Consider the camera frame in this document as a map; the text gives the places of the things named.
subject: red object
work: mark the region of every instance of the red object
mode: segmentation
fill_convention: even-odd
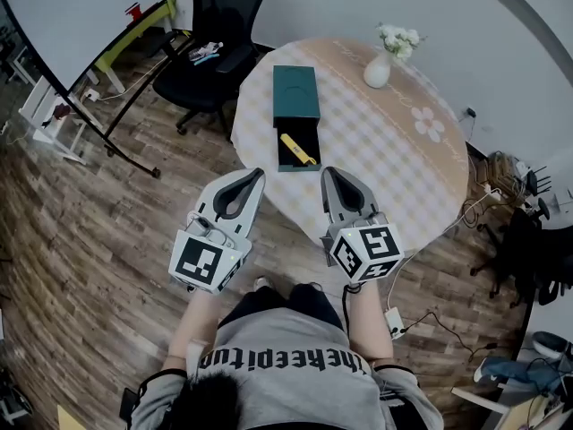
[[[141,8],[140,4],[134,4],[125,10],[125,14],[130,14],[133,18],[132,22],[137,21],[141,18]]]

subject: gray t-shirt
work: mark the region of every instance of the gray t-shirt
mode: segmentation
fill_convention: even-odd
[[[288,422],[348,430],[443,428],[414,374],[399,366],[376,369],[349,349],[339,328],[279,308],[219,329],[197,375],[224,372],[237,379],[241,430]],[[132,429],[156,429],[184,381],[184,374],[167,372],[146,382]]]

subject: wooden floor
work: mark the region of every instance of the wooden floor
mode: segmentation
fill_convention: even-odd
[[[116,71],[129,85],[153,64],[144,61],[132,68],[124,62]],[[106,81],[98,90],[114,94]],[[30,88],[12,83],[0,91],[0,110],[11,115],[11,128],[0,138],[0,243],[13,257],[12,264],[2,265],[0,277],[0,290],[11,298],[0,301],[3,364],[35,406],[35,428],[57,428],[60,404],[88,429],[121,429],[124,387],[135,390],[159,369],[188,298],[167,274],[175,233],[202,187],[241,162],[219,124],[209,123],[207,116],[197,117],[185,137],[177,134],[174,123],[184,110],[151,89],[130,109],[114,139],[141,164],[161,168],[160,180],[118,157],[108,158],[95,135],[82,143],[87,167],[60,160],[29,135],[7,146],[27,132],[17,108]],[[107,124],[129,95],[90,109]],[[234,104],[226,113],[232,118]],[[490,212],[488,219],[499,223]],[[496,215],[504,220],[507,214]],[[226,312],[264,273],[276,277],[285,291],[294,282],[320,282],[341,313],[343,279],[266,200],[252,241],[248,266],[223,293]],[[492,274],[469,275],[473,265],[492,254],[484,233],[460,223],[405,267],[391,304],[405,323],[433,310],[469,346],[496,341],[502,348],[495,354],[510,357],[525,307],[509,309],[515,297],[511,284],[490,300]],[[390,283],[381,281],[383,297]],[[396,342],[396,352],[402,365],[417,372],[447,428],[481,426],[487,413],[449,390],[491,391],[472,382],[487,351],[469,365],[455,337],[428,318]]]

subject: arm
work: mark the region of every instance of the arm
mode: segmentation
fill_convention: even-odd
[[[394,348],[376,280],[350,294],[350,348],[375,366],[393,363]]]
[[[161,370],[185,369],[187,345],[191,340],[202,340],[212,346],[217,334],[221,301],[210,293],[197,289],[183,314],[169,344],[167,359]]]

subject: yellow object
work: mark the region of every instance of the yellow object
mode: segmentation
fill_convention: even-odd
[[[304,150],[301,147],[299,147],[296,144],[296,142],[290,137],[290,135],[288,135],[287,133],[282,133],[280,135],[280,140],[282,140],[288,147],[288,149],[290,149],[296,155],[296,157],[299,158],[304,164],[310,162],[311,164],[316,165],[316,160],[307,155],[304,152]]]
[[[96,61],[96,67],[103,73],[111,68],[111,64],[117,59],[117,57],[122,54],[122,51],[132,44],[132,42],[137,39],[146,29],[151,27],[157,21],[163,18],[175,17],[175,0],[167,0],[165,4],[161,5],[152,14],[146,17],[143,21],[137,24],[132,30],[127,32],[125,36],[115,43],[108,51],[101,55],[101,57]]]
[[[57,421],[60,423],[60,430],[86,430],[60,405],[57,405]]]

